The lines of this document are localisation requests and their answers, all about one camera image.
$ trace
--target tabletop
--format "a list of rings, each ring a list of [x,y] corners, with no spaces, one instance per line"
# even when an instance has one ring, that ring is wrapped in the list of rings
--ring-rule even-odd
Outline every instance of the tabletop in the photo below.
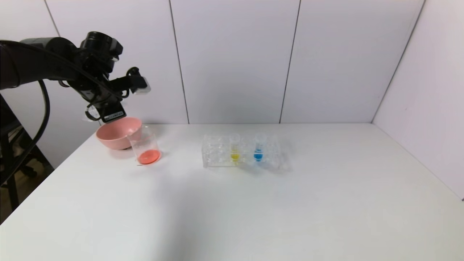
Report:
[[[0,226],[0,260],[464,260],[464,203],[374,125],[151,127],[147,166],[91,136]],[[256,132],[278,170],[203,168],[205,134]]]

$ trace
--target panel seam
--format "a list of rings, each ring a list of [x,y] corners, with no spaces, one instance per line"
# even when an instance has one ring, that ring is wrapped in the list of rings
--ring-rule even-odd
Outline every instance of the panel seam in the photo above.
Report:
[[[190,124],[190,119],[188,117],[187,98],[185,96],[184,78],[182,76],[182,67],[180,65],[179,47],[177,45],[177,35],[175,33],[174,15],[173,15],[173,7],[172,7],[172,4],[171,4],[171,0],[169,0],[169,10],[171,11],[171,21],[173,23],[175,49],[177,51],[177,61],[179,63],[179,72],[180,72],[180,80],[182,82],[182,91],[184,92],[184,102],[185,102],[185,112],[187,113],[187,123]]]
[[[426,1],[427,0],[424,0],[422,2],[422,6],[420,7],[420,11],[419,11],[419,14],[417,16],[416,22],[414,23],[414,26],[412,27],[411,34],[409,35],[409,38],[408,38],[408,40],[406,42],[406,46],[405,46],[405,48],[403,50],[403,53],[401,54],[400,60],[398,61],[398,64],[396,65],[395,71],[393,72],[393,75],[392,75],[392,77],[390,79],[390,82],[388,83],[388,86],[385,89],[385,92],[383,93],[382,100],[380,100],[379,106],[377,106],[377,109],[375,110],[374,116],[372,117],[372,120],[371,120],[372,124],[374,123],[375,116],[377,116],[377,113],[379,113],[380,106],[382,105],[382,102],[385,99],[385,96],[387,96],[388,89],[390,88],[390,86],[391,86],[391,84],[393,82],[393,78],[395,77],[396,71],[398,70],[398,67],[400,66],[400,63],[401,63],[401,60],[403,59],[403,56],[405,55],[406,49],[407,49],[407,47],[409,45],[409,42],[411,41],[412,35],[414,34],[414,30],[416,29],[417,22],[419,21],[420,15],[422,14],[422,10],[424,9],[424,5],[425,5]]]
[[[287,83],[288,83],[288,81],[289,81],[291,57],[292,57],[292,54],[293,54],[293,46],[295,45],[296,27],[298,26],[298,17],[300,16],[300,6],[301,6],[301,0],[300,0],[300,3],[298,4],[298,12],[296,13],[295,31],[293,32],[293,41],[292,41],[291,50],[290,50],[290,59],[289,59],[289,67],[288,67],[288,70],[287,70],[287,78],[286,78],[286,80],[285,80],[284,97],[283,97],[283,99],[282,99],[282,107],[281,107],[281,109],[280,109],[279,124],[280,124],[281,121],[282,121],[282,113],[283,113],[283,111],[284,111],[285,94],[286,94],[286,92],[287,92]]]
[[[47,7],[47,11],[48,11],[48,14],[50,15],[50,18],[52,19],[52,23],[53,23],[53,26],[55,27],[55,31],[57,31],[58,36],[61,37],[58,31],[57,24],[55,23],[55,19],[53,19],[53,15],[50,12],[50,8],[48,7],[47,0],[44,0],[44,3],[45,3],[45,6]]]

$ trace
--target glass beaker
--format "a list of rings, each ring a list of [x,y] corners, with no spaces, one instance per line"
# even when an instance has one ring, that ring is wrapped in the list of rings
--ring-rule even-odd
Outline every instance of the glass beaker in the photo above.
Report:
[[[156,136],[149,126],[142,126],[136,132],[127,136],[132,150],[140,164],[150,164],[161,158]]]

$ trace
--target black cable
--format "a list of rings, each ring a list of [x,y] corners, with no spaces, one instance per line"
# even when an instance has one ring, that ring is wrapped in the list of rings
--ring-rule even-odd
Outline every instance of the black cable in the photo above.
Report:
[[[18,157],[12,164],[12,166],[5,171],[6,173],[6,179],[4,182],[6,182],[10,177],[16,172],[16,170],[21,166],[21,163],[26,159],[27,155],[32,151],[34,148],[35,144],[37,144],[37,141],[39,141],[40,137],[42,137],[42,134],[44,134],[45,127],[47,126],[48,119],[50,118],[50,98],[48,97],[48,92],[47,92],[47,87],[45,86],[45,83],[43,80],[38,81],[40,84],[40,88],[42,90],[42,95],[44,96],[44,102],[45,102],[45,115],[44,119],[42,120],[42,124],[40,125],[39,130],[37,131],[37,134],[35,135],[34,139],[32,139],[31,143],[29,146],[23,151],[21,156]]]
[[[16,45],[16,46],[21,46],[21,47],[24,47],[24,48],[28,48],[28,49],[31,49],[31,50],[34,50],[34,51],[38,51],[38,52],[44,52],[48,55],[51,55],[55,58],[57,58],[58,60],[60,60],[64,65],[66,66],[69,66],[70,68],[76,70],[78,73],[84,75],[87,79],[89,79],[90,81],[92,81],[93,83],[97,84],[98,86],[104,88],[106,91],[108,91],[109,93],[111,93],[112,95],[118,97],[118,98],[121,98],[123,99],[124,96],[120,95],[120,94],[117,94],[115,92],[113,92],[110,88],[108,88],[106,85],[102,84],[98,79],[96,79],[95,77],[93,77],[91,74],[89,74],[88,72],[82,70],[81,68],[79,68],[78,66],[76,66],[74,63],[66,60],[65,58],[61,57],[60,55],[54,53],[54,52],[51,52],[51,51],[48,51],[46,49],[41,49],[41,48],[38,48],[38,47],[35,47],[35,46],[32,46],[32,45],[28,45],[28,44],[25,44],[25,43],[21,43],[21,42],[15,42],[15,41],[9,41],[9,40],[0,40],[0,44],[4,44],[4,45]]]
[[[70,87],[69,85],[65,84],[62,80],[59,80],[58,83],[64,88],[69,88]]]

